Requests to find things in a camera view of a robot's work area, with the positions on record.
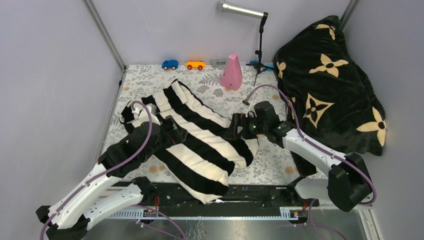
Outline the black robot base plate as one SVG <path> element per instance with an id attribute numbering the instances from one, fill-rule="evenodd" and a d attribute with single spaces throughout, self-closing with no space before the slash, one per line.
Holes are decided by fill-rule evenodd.
<path id="1" fill-rule="evenodd" d="M 203 204 L 177 183 L 154 183 L 141 205 L 174 218 L 288 218 L 294 212 L 306 213 L 319 201 L 303 199 L 291 185 L 231 184 L 223 197 Z"/>

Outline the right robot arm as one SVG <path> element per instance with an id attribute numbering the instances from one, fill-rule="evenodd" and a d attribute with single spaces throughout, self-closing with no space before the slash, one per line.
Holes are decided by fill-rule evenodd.
<path id="1" fill-rule="evenodd" d="M 293 206 L 306 199 L 332 202 L 338 209 L 349 212 L 363 205 L 368 196 L 375 197 L 363 158 L 357 153 L 342 153 L 333 150 L 307 136 L 289 121 L 279 119 L 269 101 L 249 107 L 248 113 L 234 113 L 223 137 L 228 140 L 251 140 L 264 135 L 271 143 L 303 158 L 302 165 L 316 167 L 326 176 L 313 179 L 303 175 L 292 182 L 287 191 L 287 201 Z"/>

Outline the black white striped pillow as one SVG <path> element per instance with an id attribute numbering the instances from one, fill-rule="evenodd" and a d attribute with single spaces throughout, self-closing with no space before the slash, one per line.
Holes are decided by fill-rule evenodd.
<path id="1" fill-rule="evenodd" d="M 187 131 L 183 143 L 157 151 L 154 156 L 203 204 L 223 197 L 233 171 L 253 162 L 259 149 L 257 138 L 225 139 L 231 120 L 205 105 L 181 81 L 175 79 L 139 101 L 155 105 L 157 117 L 172 116 Z"/>

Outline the silver flashlight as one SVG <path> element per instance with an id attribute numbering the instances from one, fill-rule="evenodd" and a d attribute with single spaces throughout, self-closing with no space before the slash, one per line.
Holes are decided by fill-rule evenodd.
<path id="1" fill-rule="evenodd" d="M 234 5 L 234 4 L 231 4 L 231 3 L 229 3 L 225 0 L 219 0 L 217 2 L 216 8 L 219 12 L 222 12 L 222 13 L 232 13 L 232 14 L 237 14 L 237 15 L 242 15 L 242 16 L 260 19 L 260 25 L 259 25 L 259 29 L 258 29 L 259 44 L 258 44 L 258 49 L 255 50 L 255 53 L 254 53 L 258 57 L 258 61 L 255 64 L 251 64 L 251 63 L 247 64 L 248 66 L 253 66 L 253 68 L 256 70 L 255 79 L 254 79 L 254 83 L 253 83 L 253 86 L 255 86 L 256 82 L 257 82 L 257 78 L 261 73 L 263 73 L 265 70 L 274 70 L 273 67 L 266 66 L 266 65 L 264 65 L 264 63 L 262 63 L 263 33 L 264 33 L 264 27 L 265 27 L 266 21 L 268 19 L 269 13 L 265 12 L 265 11 L 261 12 L 261 11 L 241 7 L 241 6 L 238 6 L 238 5 Z"/>

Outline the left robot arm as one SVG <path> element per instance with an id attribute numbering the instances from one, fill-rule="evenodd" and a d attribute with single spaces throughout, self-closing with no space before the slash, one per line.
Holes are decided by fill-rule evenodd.
<path id="1" fill-rule="evenodd" d="M 118 193 L 98 198 L 154 154 L 183 143 L 187 134 L 172 116 L 152 118 L 110 145 L 72 192 L 36 210 L 43 223 L 40 239 L 81 240 L 96 224 L 124 208 L 157 203 L 156 187 L 145 176 L 134 178 Z"/>

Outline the pink metronome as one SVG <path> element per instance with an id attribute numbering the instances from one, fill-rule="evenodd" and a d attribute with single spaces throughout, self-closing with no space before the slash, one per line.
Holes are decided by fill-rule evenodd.
<path id="1" fill-rule="evenodd" d="M 241 87 L 242 82 L 243 74 L 239 57 L 237 54 L 232 53 L 225 63 L 219 85 L 232 91 L 237 91 Z"/>

